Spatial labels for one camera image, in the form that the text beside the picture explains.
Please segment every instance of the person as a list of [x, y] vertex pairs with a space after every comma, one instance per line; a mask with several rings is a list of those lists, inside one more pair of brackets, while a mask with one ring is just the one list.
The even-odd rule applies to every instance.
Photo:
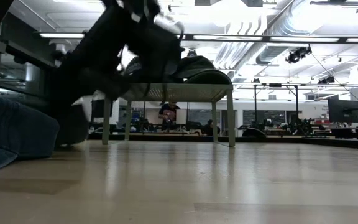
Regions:
[[158, 118], [163, 119], [163, 127], [166, 127], [168, 123], [171, 124], [177, 120], [177, 109], [180, 109], [180, 107], [177, 106], [176, 102], [169, 102], [162, 105], [158, 114]]
[[[221, 132], [221, 129], [219, 127], [217, 127], [218, 130], [218, 134]], [[201, 132], [203, 133], [203, 135], [207, 135], [207, 136], [213, 136], [214, 135], [214, 121], [213, 120], [209, 120], [208, 124], [204, 126], [204, 128], [201, 130]]]

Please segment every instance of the ceiling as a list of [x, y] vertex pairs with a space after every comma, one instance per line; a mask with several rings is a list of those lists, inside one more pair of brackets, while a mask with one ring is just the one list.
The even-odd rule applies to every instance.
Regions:
[[[264, 5], [263, 9], [254, 9], [243, 5], [240, 0], [221, 0], [212, 6], [195, 6], [195, 1], [197, 0], [161, 0], [160, 3], [164, 13], [184, 23], [186, 33], [252, 35], [263, 34], [268, 24], [273, 27], [277, 25], [280, 20], [273, 18], [291, 2], [277, 0], [277, 5]], [[173, 7], [173, 12], [168, 12], [168, 4], [179, 7]], [[289, 15], [284, 11], [283, 16], [293, 16], [292, 25], [299, 30], [313, 27], [307, 35], [358, 35], [356, 8], [312, 8], [305, 5], [307, 6], [297, 9], [298, 13], [294, 10]], [[92, 27], [103, 10], [101, 1], [95, 0], [15, 0], [9, 11], [40, 32], [83, 32]], [[65, 40], [63, 43], [71, 48], [78, 42]], [[358, 66], [358, 45], [314, 44], [311, 48], [315, 58], [309, 55], [296, 64], [285, 61], [289, 51], [296, 49], [296, 46], [289, 46], [268, 66], [255, 65], [255, 57], [251, 54], [251, 49], [255, 46], [252, 44], [183, 42], [182, 46], [196, 49], [198, 55], [216, 62], [215, 65], [219, 68], [224, 65], [225, 68], [234, 69], [234, 78], [242, 82], [260, 78], [264, 82], [316, 83], [318, 78], [326, 75], [326, 69], [334, 71], [339, 79], [349, 77], [354, 73], [351, 71], [357, 70]], [[125, 52], [123, 64], [129, 63], [132, 57], [132, 54]]]

